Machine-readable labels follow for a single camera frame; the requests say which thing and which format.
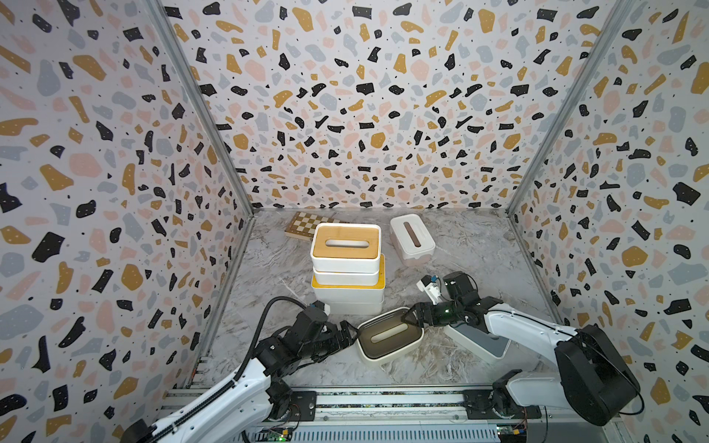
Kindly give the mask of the yellow lid tissue box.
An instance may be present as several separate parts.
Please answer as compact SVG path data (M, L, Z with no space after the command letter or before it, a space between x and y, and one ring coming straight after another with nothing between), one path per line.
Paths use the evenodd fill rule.
M314 278L311 287L317 299L325 303L383 303L386 288L386 257L380 256L378 272L380 280L375 286L324 286Z
M376 316L382 312L382 303L326 303L330 315Z

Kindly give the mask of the dark brown lid tissue box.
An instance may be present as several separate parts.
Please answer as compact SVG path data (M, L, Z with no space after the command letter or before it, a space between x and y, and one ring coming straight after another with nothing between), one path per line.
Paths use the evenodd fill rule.
M396 308L360 324L357 348L368 365L384 365L406 356L421 345L425 331L404 321L409 308Z

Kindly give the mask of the white pink tissue box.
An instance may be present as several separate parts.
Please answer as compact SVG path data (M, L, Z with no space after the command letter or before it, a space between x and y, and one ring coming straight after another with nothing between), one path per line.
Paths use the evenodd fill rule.
M390 221L390 229L391 241L402 264L414 267L432 259L436 243L418 215L395 217Z

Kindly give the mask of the light bamboo lid tissue box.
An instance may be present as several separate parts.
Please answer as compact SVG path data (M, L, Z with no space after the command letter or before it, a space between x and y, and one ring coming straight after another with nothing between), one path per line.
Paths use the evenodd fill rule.
M334 272L313 270L315 281L324 286L375 286L380 280L376 272Z

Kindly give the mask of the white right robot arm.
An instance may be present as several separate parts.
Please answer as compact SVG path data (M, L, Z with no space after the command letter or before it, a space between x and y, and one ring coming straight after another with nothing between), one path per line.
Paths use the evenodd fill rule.
M530 406L552 407L605 426L642 396L634 374L596 325L575 329L526 314L499 298L482 297L475 279L462 271L442 279L426 275L418 287L422 292L442 288L448 297L431 296L406 308L404 323L419 328L465 325L518 343L552 364L550 373L512 370L493 383L487 404L502 417Z

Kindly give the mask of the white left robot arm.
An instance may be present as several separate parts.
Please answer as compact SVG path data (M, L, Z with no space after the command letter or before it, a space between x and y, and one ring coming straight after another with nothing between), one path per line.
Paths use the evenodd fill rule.
M329 321L325 304L304 306L295 323L252 340L234 371L196 400L149 425L140 419L123 442L223 442L263 422L302 417L285 378L354 345L358 328Z

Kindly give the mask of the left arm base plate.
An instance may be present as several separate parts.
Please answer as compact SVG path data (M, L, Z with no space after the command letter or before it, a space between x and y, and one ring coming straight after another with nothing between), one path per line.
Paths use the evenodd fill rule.
M313 422L318 405L317 391L296 389L286 394L274 397L266 395L266 412L258 422Z

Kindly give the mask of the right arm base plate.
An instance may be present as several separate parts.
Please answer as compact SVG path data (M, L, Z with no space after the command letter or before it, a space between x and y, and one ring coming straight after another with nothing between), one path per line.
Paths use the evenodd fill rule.
M470 420L541 419L537 406L520 406L506 389L467 389L463 391L463 407Z

